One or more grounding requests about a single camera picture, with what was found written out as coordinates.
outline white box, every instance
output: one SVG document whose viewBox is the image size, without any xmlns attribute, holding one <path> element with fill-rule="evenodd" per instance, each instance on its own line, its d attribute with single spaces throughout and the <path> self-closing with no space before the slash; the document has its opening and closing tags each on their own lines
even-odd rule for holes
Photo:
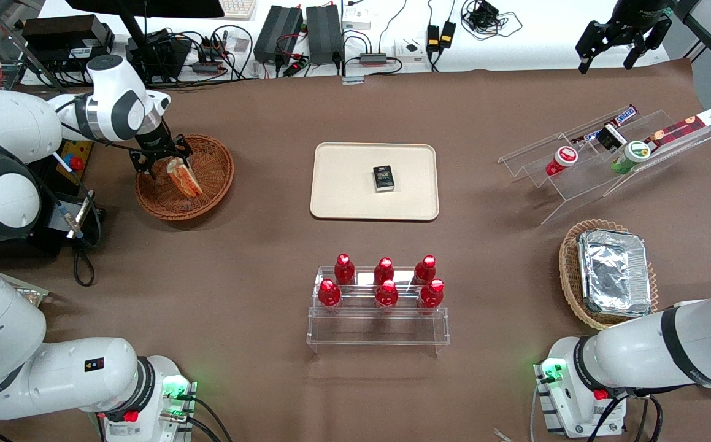
<svg viewBox="0 0 711 442">
<path fill-rule="evenodd" d="M 395 39 L 394 54 L 403 64 L 425 63 L 426 59 L 428 59 L 428 56 L 426 56 L 426 37 L 414 36 Z"/>
<path fill-rule="evenodd" d="M 346 6 L 342 16 L 342 31 L 369 31 L 372 28 L 373 12 L 369 8 Z"/>
</svg>

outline red plastic bottle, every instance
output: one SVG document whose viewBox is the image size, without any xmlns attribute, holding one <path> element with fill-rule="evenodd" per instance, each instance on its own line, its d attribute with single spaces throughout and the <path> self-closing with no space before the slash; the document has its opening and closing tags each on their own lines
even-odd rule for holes
<svg viewBox="0 0 711 442">
<path fill-rule="evenodd" d="M 442 304 L 442 291 L 445 288 L 445 283 L 436 277 L 432 279 L 428 285 L 420 289 L 417 306 L 419 308 L 436 308 Z"/>
<path fill-rule="evenodd" d="M 396 283 L 392 280 L 383 281 L 374 293 L 374 305 L 381 308 L 394 307 L 399 300 Z"/>
<path fill-rule="evenodd" d="M 415 266 L 415 275 L 412 276 L 414 285 L 426 285 L 434 279 L 437 274 L 437 258 L 433 255 L 426 255 L 422 261 Z"/>
<path fill-rule="evenodd" d="M 349 285 L 355 283 L 355 264 L 350 261 L 350 257 L 347 254 L 341 254 L 336 257 L 333 275 L 335 275 L 336 283 L 338 284 Z"/>
<path fill-rule="evenodd" d="M 394 279 L 394 262 L 391 258 L 381 258 L 380 263 L 374 268 L 374 285 L 380 285 L 387 280 Z"/>
<path fill-rule="evenodd" d="M 342 302 L 342 291 L 332 280 L 326 278 L 320 283 L 317 297 L 325 307 L 336 307 Z"/>
</svg>

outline beige tray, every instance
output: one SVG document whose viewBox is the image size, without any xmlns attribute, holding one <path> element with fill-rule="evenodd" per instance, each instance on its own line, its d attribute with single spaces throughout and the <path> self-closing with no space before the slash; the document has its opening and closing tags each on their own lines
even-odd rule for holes
<svg viewBox="0 0 711 442">
<path fill-rule="evenodd" d="M 372 168 L 385 165 L 395 188 L 377 193 Z M 314 154 L 310 210 L 318 218 L 431 221 L 440 211 L 434 148 L 324 142 Z"/>
</svg>

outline clear acrylic shelf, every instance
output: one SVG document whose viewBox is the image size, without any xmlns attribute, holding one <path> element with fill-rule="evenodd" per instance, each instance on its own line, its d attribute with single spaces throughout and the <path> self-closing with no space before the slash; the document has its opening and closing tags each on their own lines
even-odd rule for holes
<svg viewBox="0 0 711 442">
<path fill-rule="evenodd" d="M 677 162 L 681 153 L 689 151 L 711 138 L 711 126 L 707 126 L 662 146 L 653 152 L 649 160 L 633 167 L 630 173 L 618 174 L 612 170 L 611 163 L 619 156 L 621 149 L 609 152 L 597 139 L 580 142 L 572 142 L 572 140 L 602 129 L 605 122 L 613 120 L 627 109 L 628 107 L 619 109 L 578 128 L 554 134 L 498 160 L 498 163 L 503 163 L 513 176 L 526 173 L 535 187 L 541 187 L 548 182 L 562 200 L 540 224 L 546 224 L 548 221 L 573 212 L 586 204 L 605 198 L 617 188 L 625 187 L 625 185 L 632 184 L 641 178 L 663 171 Z M 662 110 L 646 115 L 646 117 L 642 117 L 637 112 L 633 120 L 619 128 L 619 131 L 629 141 L 643 141 L 656 131 L 667 128 L 673 123 L 674 121 L 669 115 Z M 545 167 L 552 160 L 557 149 L 563 145 L 573 146 L 579 152 L 579 160 L 576 165 L 566 168 L 554 176 L 548 176 Z"/>
<path fill-rule="evenodd" d="M 333 279 L 333 266 L 320 266 L 314 280 L 307 344 L 314 352 L 319 345 L 429 345 L 439 353 L 450 344 L 448 308 L 418 308 L 419 285 L 412 285 L 413 268 L 394 267 L 394 282 L 399 293 L 396 307 L 378 308 L 374 268 L 355 268 L 353 285 L 340 285 L 342 302 L 329 308 L 317 297 L 320 282 Z"/>
</svg>

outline keyboard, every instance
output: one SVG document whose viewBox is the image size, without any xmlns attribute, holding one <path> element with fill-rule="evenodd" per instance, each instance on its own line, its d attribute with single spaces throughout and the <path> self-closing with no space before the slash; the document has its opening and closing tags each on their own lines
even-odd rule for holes
<svg viewBox="0 0 711 442">
<path fill-rule="evenodd" d="M 221 8 L 224 9 L 224 18 L 246 19 L 252 17 L 255 11 L 257 0 L 220 0 Z"/>
</svg>

